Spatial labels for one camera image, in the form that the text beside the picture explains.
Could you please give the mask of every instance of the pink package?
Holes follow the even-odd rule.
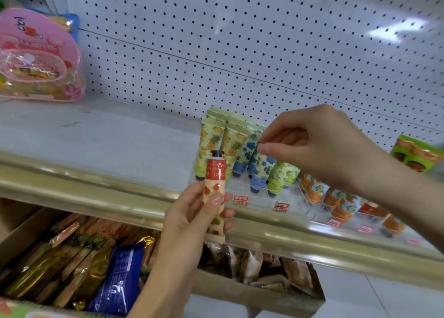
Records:
[[[22,8],[0,12],[0,96],[73,102],[83,97],[80,51],[47,17]]]

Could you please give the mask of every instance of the hand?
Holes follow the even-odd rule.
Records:
[[[280,114],[259,139],[258,152],[293,164],[317,179],[352,194],[363,192],[369,176],[396,162],[330,105]]]
[[[232,197],[216,191],[201,207],[203,186],[203,182],[189,186],[166,212],[156,262],[130,318],[180,315],[188,302],[207,228],[218,215],[221,202]],[[225,209],[221,217],[234,214],[234,210]],[[224,232],[232,225],[225,223]]]

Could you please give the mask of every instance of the orange print tube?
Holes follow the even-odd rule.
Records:
[[[221,192],[225,195],[225,169],[226,162],[222,157],[223,151],[212,150],[212,157],[208,159],[207,173],[205,175],[205,182],[203,187],[203,202],[202,206],[207,203],[208,199],[215,191]],[[220,213],[224,210],[224,204],[219,207],[219,215],[213,220],[208,227],[205,241],[224,243],[225,235],[223,233],[224,220]]]

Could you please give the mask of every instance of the person's left hand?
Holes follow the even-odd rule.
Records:
[[[207,229],[218,215],[221,203],[232,197],[231,193],[223,196],[216,191],[201,206],[203,187],[203,182],[189,186],[166,212],[156,262],[143,289],[151,296],[153,292],[168,296],[169,299],[160,298],[160,301],[174,306],[174,311],[183,309],[188,302]],[[221,213],[223,218],[234,215],[232,209]],[[224,232],[231,227],[232,223],[225,223]]]

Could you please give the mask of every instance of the person's right hand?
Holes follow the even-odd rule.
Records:
[[[396,164],[345,113],[330,105],[281,113],[259,143],[259,153],[358,195],[365,184],[378,179],[381,168]]]

